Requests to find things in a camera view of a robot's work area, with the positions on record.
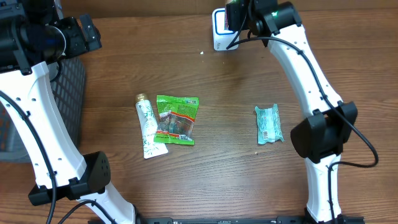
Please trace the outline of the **white tube with gold cap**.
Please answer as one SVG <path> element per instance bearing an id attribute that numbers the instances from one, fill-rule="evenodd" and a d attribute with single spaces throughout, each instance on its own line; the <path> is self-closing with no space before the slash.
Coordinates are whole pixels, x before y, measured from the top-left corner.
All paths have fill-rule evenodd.
<path id="1" fill-rule="evenodd" d="M 158 124 L 152 105 L 143 93 L 136 96 L 136 110 L 141 126 L 144 158 L 150 159 L 167 154 L 169 152 L 167 146 L 154 141 Z"/>

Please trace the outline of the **green snack bag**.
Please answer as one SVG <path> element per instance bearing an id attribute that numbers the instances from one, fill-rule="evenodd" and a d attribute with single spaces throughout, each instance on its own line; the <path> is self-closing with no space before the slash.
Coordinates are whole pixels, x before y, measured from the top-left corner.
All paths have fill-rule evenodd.
<path id="1" fill-rule="evenodd" d="M 193 146 L 192 131 L 199 102 L 198 97 L 157 95 L 159 123 L 154 141 Z"/>

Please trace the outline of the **teal tissue pack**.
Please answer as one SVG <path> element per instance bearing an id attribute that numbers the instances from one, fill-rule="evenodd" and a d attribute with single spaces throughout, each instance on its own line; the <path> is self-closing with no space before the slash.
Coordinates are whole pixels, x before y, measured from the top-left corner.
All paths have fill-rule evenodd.
<path id="1" fill-rule="evenodd" d="M 279 108 L 277 104 L 273 107 L 260 109 L 255 107 L 257 121 L 257 143 L 264 145 L 276 141 L 284 141 L 280 126 Z"/>

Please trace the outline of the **green instant noodle cup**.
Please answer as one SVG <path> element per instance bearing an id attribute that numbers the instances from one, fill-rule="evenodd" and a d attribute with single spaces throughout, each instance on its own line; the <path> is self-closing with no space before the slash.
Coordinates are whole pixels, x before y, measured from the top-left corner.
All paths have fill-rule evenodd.
<path id="1" fill-rule="evenodd" d="M 226 0 L 225 1 L 225 5 L 232 4 L 232 3 L 235 3 L 235 2 L 236 2 L 236 0 Z"/>

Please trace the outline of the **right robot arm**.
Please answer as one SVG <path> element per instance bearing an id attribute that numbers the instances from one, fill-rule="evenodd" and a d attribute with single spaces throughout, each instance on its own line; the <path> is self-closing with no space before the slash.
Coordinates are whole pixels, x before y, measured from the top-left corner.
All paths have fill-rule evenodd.
<path id="1" fill-rule="evenodd" d="M 303 121 L 290 132 L 305 161 L 308 223 L 347 223 L 338 203 L 338 162 L 358 115 L 344 103 L 314 57 L 298 11 L 291 2 L 227 1 L 226 28 L 249 30 L 279 61 L 297 97 Z"/>

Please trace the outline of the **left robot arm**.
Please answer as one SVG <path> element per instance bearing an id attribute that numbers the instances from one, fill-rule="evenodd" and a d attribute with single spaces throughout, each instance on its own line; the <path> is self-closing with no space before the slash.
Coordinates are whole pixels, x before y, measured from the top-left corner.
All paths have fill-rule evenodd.
<path id="1" fill-rule="evenodd" d="M 104 223 L 144 223 L 111 182 L 105 153 L 81 154 L 51 89 L 49 65 L 101 48 L 87 14 L 61 18 L 53 1 L 1 2 L 1 103 L 34 168 L 32 205 L 76 200 Z"/>

